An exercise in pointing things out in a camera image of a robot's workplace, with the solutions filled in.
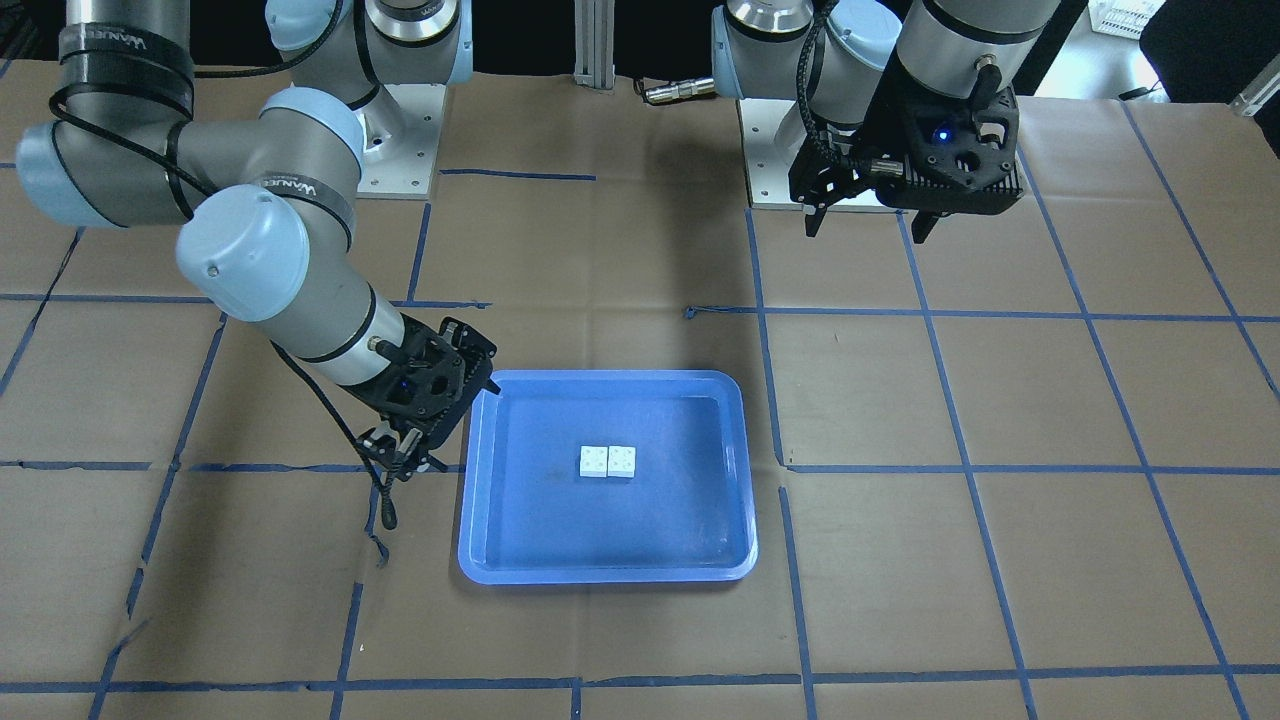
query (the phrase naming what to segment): blue joint cap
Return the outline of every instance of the blue joint cap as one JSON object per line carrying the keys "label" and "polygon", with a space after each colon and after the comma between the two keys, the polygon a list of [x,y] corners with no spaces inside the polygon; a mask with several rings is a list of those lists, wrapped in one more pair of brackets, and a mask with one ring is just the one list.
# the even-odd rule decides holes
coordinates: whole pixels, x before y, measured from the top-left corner
{"label": "blue joint cap", "polygon": [[360,124],[360,118],[333,95],[314,87],[287,87],[266,100],[262,105],[261,118],[268,110],[283,108],[294,110],[311,118],[333,131],[356,156],[361,172],[365,168],[365,127]]}
{"label": "blue joint cap", "polygon": [[840,0],[827,29],[863,64],[883,70],[902,32],[902,20],[876,0]]}
{"label": "blue joint cap", "polygon": [[54,140],[54,123],[27,128],[18,141],[18,181],[41,213],[67,225],[118,228],[102,217],[67,174]]}
{"label": "blue joint cap", "polygon": [[257,323],[293,302],[311,263],[306,225],[288,201],[252,184],[215,192],[178,233],[178,269],[218,307]]}
{"label": "blue joint cap", "polygon": [[453,56],[453,70],[447,85],[458,85],[471,79],[475,69],[475,42],[471,38],[471,0],[458,4],[458,51]]}
{"label": "blue joint cap", "polygon": [[742,86],[737,81],[737,68],[733,67],[733,49],[728,44],[728,22],[724,19],[724,6],[712,10],[712,78],[716,92],[724,97],[742,99]]}
{"label": "blue joint cap", "polygon": [[[315,42],[338,4],[334,0],[268,0],[266,27],[271,31],[271,45],[289,53],[302,50]],[[351,14],[351,0],[342,0],[339,19]]]}

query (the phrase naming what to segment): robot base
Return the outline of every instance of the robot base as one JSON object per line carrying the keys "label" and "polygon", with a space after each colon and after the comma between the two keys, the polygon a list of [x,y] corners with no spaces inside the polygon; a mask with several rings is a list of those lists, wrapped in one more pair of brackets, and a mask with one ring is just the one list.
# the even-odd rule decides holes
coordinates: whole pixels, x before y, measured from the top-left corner
{"label": "robot base", "polygon": [[388,85],[384,90],[360,110],[366,145],[357,197],[430,200],[447,88]]}
{"label": "robot base", "polygon": [[[795,108],[792,100],[740,100],[739,122],[742,126],[742,151],[746,155],[746,181],[751,208],[760,210],[799,210],[791,201],[787,170],[795,160],[796,149],[804,137],[799,117],[788,118]],[[864,192],[850,200],[841,200],[829,208],[832,213],[893,213],[876,201],[874,192]]]}

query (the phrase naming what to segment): white block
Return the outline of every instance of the white block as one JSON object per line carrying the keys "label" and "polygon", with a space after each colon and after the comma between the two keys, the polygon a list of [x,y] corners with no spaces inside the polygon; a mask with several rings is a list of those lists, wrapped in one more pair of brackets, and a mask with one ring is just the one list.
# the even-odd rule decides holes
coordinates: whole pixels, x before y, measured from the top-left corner
{"label": "white block", "polygon": [[608,477],[609,448],[584,445],[577,461],[577,474],[584,478]]}
{"label": "white block", "polygon": [[609,446],[609,477],[636,477],[636,448],[625,445]]}

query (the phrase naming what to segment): black cable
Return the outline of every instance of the black cable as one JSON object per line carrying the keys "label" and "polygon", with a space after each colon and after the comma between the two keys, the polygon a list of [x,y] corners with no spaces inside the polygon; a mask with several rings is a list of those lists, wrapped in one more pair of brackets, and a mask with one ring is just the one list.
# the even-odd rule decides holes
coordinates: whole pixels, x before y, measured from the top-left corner
{"label": "black cable", "polygon": [[337,407],[334,407],[333,402],[329,400],[329,396],[325,395],[324,389],[320,388],[320,386],[315,382],[315,379],[311,375],[306,373],[306,370],[298,366],[298,364],[293,360],[293,357],[289,356],[288,352],[284,351],[283,347],[275,345],[274,342],[271,343],[271,347],[275,348],[275,355],[279,356],[280,360],[283,360],[284,364],[288,365],[291,370],[293,370],[293,374],[297,375],[298,379],[301,379],[303,383],[306,383],[308,388],[311,388],[311,392],[320,401],[320,405],[324,405],[324,409],[329,413],[329,416],[333,418],[333,421],[337,423],[338,429],[342,430],[343,437],[347,438],[347,442],[351,443],[351,447],[356,451],[356,455],[360,456],[361,464],[365,465],[365,470],[369,473],[369,479],[372,480],[374,488],[378,489],[378,495],[381,497],[383,527],[387,528],[388,530],[394,530],[397,520],[396,520],[396,505],[392,503],[392,483],[393,483],[392,477],[388,475],[387,482],[383,482],[378,477],[378,470],[374,469],[372,462],[370,462],[369,457],[365,457],[365,454],[360,451],[360,441],[356,439],[356,434],[351,432],[351,428],[347,425],[347,421],[342,419],[342,414],[338,413]]}
{"label": "black cable", "polygon": [[813,109],[809,108],[809,101],[813,100],[812,92],[818,85],[817,76],[810,78],[813,53],[818,46],[818,38],[822,37],[822,33],[827,29],[827,18],[831,17],[831,12],[836,9],[838,1],[840,0],[827,0],[827,3],[817,13],[814,13],[813,22],[809,26],[809,32],[804,38],[804,45],[800,46],[800,63],[796,65],[796,105],[800,109],[800,119],[804,122],[805,136],[808,136],[809,142],[818,149],[822,158],[833,167],[850,168],[851,165],[849,159],[822,140],[822,135],[818,129],[818,120],[813,117]]}
{"label": "black cable", "polygon": [[81,118],[78,115],[73,115],[67,109],[67,90],[65,88],[59,90],[58,92],[55,92],[49,99],[49,111],[52,113],[55,118],[58,118],[59,120],[63,120],[64,123],[67,123],[69,126],[77,127],[77,128],[84,131],[87,133],[96,135],[97,137],[101,137],[102,140],[105,140],[108,142],[111,142],[111,143],[114,143],[114,145],[116,145],[119,147],[123,147],[123,149],[125,149],[125,150],[128,150],[131,152],[141,155],[142,158],[146,158],[147,160],[151,160],[156,165],[160,165],[161,168],[164,168],[165,172],[177,176],[178,178],[180,178],[183,182],[186,182],[191,187],[193,187],[197,191],[202,192],[206,197],[210,196],[210,195],[212,195],[212,193],[215,193],[215,192],[218,192],[218,188],[206,184],[204,181],[201,181],[196,176],[188,173],[187,170],[182,169],[180,167],[178,167],[177,163],[174,163],[173,160],[170,160],[170,159],[165,158],[164,155],[156,152],[155,150],[151,150],[150,147],[145,147],[142,145],[138,145],[137,142],[133,142],[132,140],[129,140],[129,138],[127,138],[127,137],[124,137],[122,135],[114,133],[114,132],[104,128],[102,126],[91,123],[91,122],[86,120],[84,118]]}
{"label": "black cable", "polygon": [[320,46],[324,45],[325,41],[329,40],[329,36],[333,35],[333,31],[338,28],[338,22],[342,19],[343,1],[344,0],[338,0],[337,3],[334,3],[333,14],[329,15],[329,24],[325,26],[324,32],[320,33],[320,37],[317,37],[315,42],[312,42],[311,45],[307,45],[307,49],[300,53],[292,60],[285,60],[283,63],[268,68],[253,68],[250,70],[197,70],[196,77],[205,79],[262,77],[293,69],[294,67],[303,63],[311,55],[315,55],[316,50],[320,50]]}

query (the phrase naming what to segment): blue tray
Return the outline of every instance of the blue tray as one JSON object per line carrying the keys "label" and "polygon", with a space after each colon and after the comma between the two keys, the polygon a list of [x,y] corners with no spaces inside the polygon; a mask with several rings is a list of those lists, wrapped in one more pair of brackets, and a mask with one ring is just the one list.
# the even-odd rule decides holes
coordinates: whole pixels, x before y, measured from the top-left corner
{"label": "blue tray", "polygon": [[[759,553],[742,395],[712,370],[502,370],[472,405],[458,564],[477,583],[737,580]],[[581,446],[636,448],[581,478]]]}

